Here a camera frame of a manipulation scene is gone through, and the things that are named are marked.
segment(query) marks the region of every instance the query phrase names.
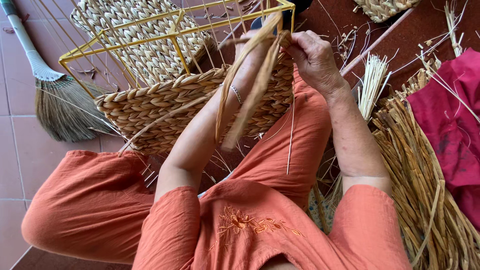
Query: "sleeve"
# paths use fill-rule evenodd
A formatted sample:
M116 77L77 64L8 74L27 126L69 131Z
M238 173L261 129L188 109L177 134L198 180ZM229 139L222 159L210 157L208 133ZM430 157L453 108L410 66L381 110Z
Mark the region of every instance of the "sleeve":
M133 270L181 269L191 263L200 229L200 202L190 186L165 193L142 227Z
M411 269L394 202L376 187L357 184L348 189L328 237L359 269Z

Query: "embroidery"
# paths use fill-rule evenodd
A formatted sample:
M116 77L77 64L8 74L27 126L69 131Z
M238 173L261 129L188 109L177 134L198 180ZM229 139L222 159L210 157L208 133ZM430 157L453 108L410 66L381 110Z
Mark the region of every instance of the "embroidery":
M297 229L294 228L289 228L284 225L285 221L283 220L274 220L271 218L266 218L266 219L260 219L260 218L250 218L249 215L243 216L243 213L241 210L237 210L235 212L233 207L224 207L223 211L225 215L219 215L218 218L226 223L225 226L219 226L219 232L215 235L215 243L213 246L209 249L209 251L214 248L219 241L222 241L224 238L228 238L228 234L230 232L230 229L235 233L238 234L240 233L241 230L245 228L252 228L253 231L256 234L263 233L265 231L271 231L274 232L277 229L284 229L284 230L289 230L293 234L302 236L303 238L306 238L303 236Z

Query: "woman's right hand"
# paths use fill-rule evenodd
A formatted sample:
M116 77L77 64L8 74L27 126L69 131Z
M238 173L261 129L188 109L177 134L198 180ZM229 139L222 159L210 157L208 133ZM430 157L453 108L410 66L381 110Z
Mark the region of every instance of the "woman's right hand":
M292 34L286 48L298 66L300 77L323 95L327 102L350 94L347 81L335 65L332 46L308 30Z

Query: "braided weave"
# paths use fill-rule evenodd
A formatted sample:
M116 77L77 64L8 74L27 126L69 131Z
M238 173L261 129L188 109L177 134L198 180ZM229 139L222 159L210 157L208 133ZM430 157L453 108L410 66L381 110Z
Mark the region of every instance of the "braided weave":
M224 65L221 69L212 69L204 74L184 74L173 81L165 81L152 87L105 94L97 97L95 104L125 137L131 139L156 119L215 90L225 79L228 68ZM292 74L293 60L286 54L280 54L267 92L248 122L244 135L266 132L289 108L293 101ZM157 123L132 144L146 155L169 152L181 132L206 102ZM236 114L224 134L232 126L235 117Z
M400 11L411 8L420 0L354 0L372 21L381 23Z
M105 17L110 19L111 24L114 26L164 13L167 12L167 9L178 9L177 6L168 0L81 0L78 3L78 7L97 33L102 29L108 28L108 24L101 16L102 13L96 7L101 9ZM173 15L172 17L174 20L178 18L177 15ZM84 30L91 37L94 37L76 9L73 10L70 18L76 26ZM170 18L153 20L140 24L141 29L137 25L133 25L119 29L116 34L122 44L145 38L158 37L167 34L170 29L170 22ZM198 25L187 15L184 15L178 25L181 30L196 28L197 26ZM107 46L110 44L120 45L111 31L107 31L106 35L108 40L104 40L102 37L102 42ZM206 53L205 45L210 49L214 43L212 37L206 31L184 35L184 37L187 44L184 44L182 38L177 38L177 41L190 68L193 67L193 61L185 46L188 46L196 60L200 60ZM149 86L169 80L170 78L167 73L175 78L178 78L184 73L184 67L180 57L175 51L175 47L170 39L156 40L150 42L150 45L141 44L130 46L129 49L119 49L118 52L122 60L132 71L137 74L138 72L142 72L147 80L145 83ZM133 65L130 63L128 55L132 58L134 62Z

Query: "red cloth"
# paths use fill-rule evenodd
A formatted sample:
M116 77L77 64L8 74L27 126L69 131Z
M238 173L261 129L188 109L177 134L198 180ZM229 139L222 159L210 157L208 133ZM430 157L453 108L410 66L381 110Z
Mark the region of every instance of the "red cloth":
M471 48L442 63L438 75L480 115L480 53ZM438 158L455 202L480 229L480 129L472 113L437 81L408 98Z

